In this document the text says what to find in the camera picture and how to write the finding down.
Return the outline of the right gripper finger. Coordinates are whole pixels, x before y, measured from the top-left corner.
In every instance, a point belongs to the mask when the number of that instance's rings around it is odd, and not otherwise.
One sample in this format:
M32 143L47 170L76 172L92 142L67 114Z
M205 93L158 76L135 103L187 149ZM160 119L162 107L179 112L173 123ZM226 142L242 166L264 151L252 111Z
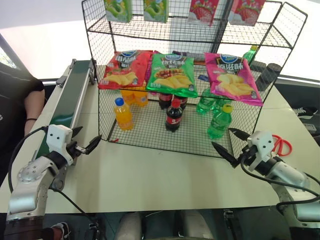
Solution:
M228 152L228 150L225 149L222 145L213 141L211 142L211 144L213 145L213 148L218 152L218 154L227 162L229 162L233 168L236 168L240 164L240 162L233 155L231 155Z
M237 128L230 127L229 131L232 132L237 138L241 139L242 141L246 141L250 137L250 134Z

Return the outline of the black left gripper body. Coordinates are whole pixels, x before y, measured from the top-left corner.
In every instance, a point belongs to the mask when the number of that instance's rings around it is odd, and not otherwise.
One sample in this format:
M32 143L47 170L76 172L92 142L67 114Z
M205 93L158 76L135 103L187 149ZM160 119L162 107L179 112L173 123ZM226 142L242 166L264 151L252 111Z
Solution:
M79 146L78 142L75 140L72 140L70 143L66 145L66 150L68 154L71 156L73 162L75 162L77 157L79 157L80 155L87 154L87 149L82 146Z

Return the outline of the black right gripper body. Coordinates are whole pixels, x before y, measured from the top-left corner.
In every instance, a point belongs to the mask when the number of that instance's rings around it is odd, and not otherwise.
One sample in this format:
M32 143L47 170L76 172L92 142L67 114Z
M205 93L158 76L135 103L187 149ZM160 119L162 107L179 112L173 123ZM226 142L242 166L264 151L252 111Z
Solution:
M242 149L242 153L239 155L239 163L250 166L256 159L258 149L248 137L241 137L240 139L246 141L247 145Z

